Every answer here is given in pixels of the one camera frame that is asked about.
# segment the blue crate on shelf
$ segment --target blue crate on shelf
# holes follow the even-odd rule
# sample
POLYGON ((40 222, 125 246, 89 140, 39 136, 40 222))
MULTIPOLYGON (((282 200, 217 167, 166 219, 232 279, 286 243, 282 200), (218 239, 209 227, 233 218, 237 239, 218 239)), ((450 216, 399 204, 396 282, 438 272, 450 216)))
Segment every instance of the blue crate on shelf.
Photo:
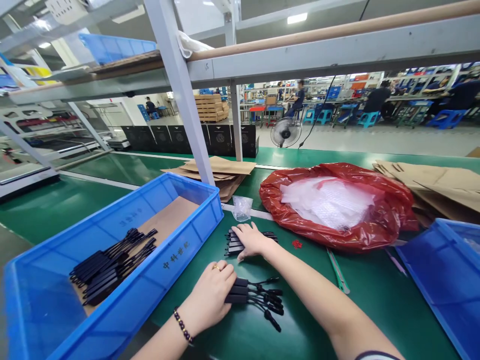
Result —
POLYGON ((480 225, 437 218, 396 248, 463 360, 480 354, 480 225))
POLYGON ((107 36, 90 33, 78 34, 83 45, 93 55, 99 65, 148 53, 157 48, 153 41, 138 40, 128 37, 107 36))
POLYGON ((117 358, 223 216, 217 187, 165 173, 11 260, 4 269, 9 359, 117 358), (199 207, 87 317, 69 272, 177 197, 199 207), (179 248, 182 256, 170 262, 170 249, 179 248))

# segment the plastic bag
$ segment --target plastic bag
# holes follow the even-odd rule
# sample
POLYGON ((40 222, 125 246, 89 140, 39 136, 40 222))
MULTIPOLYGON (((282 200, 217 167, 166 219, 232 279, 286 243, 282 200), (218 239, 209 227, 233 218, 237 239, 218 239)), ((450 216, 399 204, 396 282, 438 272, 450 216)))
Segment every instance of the plastic bag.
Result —
POLYGON ((414 199, 406 186, 378 172, 345 162, 276 170, 261 183, 259 193, 263 206, 280 226, 339 250, 361 253, 385 247, 398 238, 400 230, 418 230, 412 211, 414 199), (336 230, 302 218, 289 204, 282 203, 281 186, 319 177, 342 179, 374 192, 373 205, 369 206, 365 220, 350 229, 336 230))
POLYGON ((250 210, 252 210, 252 203, 254 200, 250 197, 244 196, 233 196, 233 206, 232 211, 233 217, 238 222, 244 222, 250 219, 250 210))
POLYGON ((379 191, 370 185, 359 187, 354 182, 331 176, 280 185, 280 190, 281 202, 288 203, 303 219, 343 231, 367 220, 369 207, 379 191))

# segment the metal shelf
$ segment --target metal shelf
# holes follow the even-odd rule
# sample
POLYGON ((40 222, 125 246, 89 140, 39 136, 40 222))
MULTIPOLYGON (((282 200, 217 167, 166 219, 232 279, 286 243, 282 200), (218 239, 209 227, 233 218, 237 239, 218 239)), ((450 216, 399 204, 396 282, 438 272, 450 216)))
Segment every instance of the metal shelf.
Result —
MULTIPOLYGON (((480 15, 190 61, 194 89, 467 63, 480 59, 480 15)), ((104 99, 171 91, 164 68, 9 94, 17 104, 104 99)))

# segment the beaded bracelet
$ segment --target beaded bracelet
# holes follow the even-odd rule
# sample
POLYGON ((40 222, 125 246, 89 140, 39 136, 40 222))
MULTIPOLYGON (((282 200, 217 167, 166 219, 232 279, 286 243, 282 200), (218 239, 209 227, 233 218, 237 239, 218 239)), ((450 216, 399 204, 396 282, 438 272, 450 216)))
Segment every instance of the beaded bracelet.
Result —
POLYGON ((178 321, 178 325, 180 325, 180 329, 183 331, 183 336, 185 337, 185 339, 190 343, 192 344, 194 342, 194 338, 192 336, 190 336, 189 332, 187 331, 187 329, 185 329, 185 325, 184 325, 184 322, 182 321, 182 319, 180 319, 180 315, 179 313, 177 312, 177 309, 179 307, 178 306, 175 306, 175 308, 173 309, 173 316, 175 317, 176 321, 178 321))

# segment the pipe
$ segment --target pipe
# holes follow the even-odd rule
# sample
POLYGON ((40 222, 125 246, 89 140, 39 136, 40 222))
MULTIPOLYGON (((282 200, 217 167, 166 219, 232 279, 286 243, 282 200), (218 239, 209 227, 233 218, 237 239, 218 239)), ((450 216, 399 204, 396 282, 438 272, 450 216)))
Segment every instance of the pipe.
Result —
POLYGON ((88 160, 91 160, 91 159, 95 159, 95 158, 98 158, 102 155, 105 155, 105 154, 108 154, 108 153, 111 153, 113 151, 113 149, 110 149, 110 150, 107 150, 107 151, 102 151, 102 152, 99 152, 99 153, 96 153, 94 155, 91 155, 91 156, 88 156, 88 157, 84 157, 83 159, 80 159, 80 160, 76 160, 76 161, 73 161, 73 162, 70 162, 68 164, 65 164, 65 165, 62 165, 62 166, 58 166, 55 168, 56 171, 58 170, 63 170, 63 169, 66 169, 66 168, 69 168, 71 166, 75 166, 75 165, 78 165, 78 164, 82 164, 88 160))
POLYGON ((212 50, 194 52, 188 61, 219 58, 228 55, 250 53, 285 46, 311 43, 319 40, 347 37, 352 35, 401 28, 405 26, 431 23, 441 20, 460 18, 480 14, 480 0, 467 0, 448 5, 429 7, 421 10, 377 17, 370 20, 325 27, 317 30, 299 32, 263 40, 224 46, 212 50))

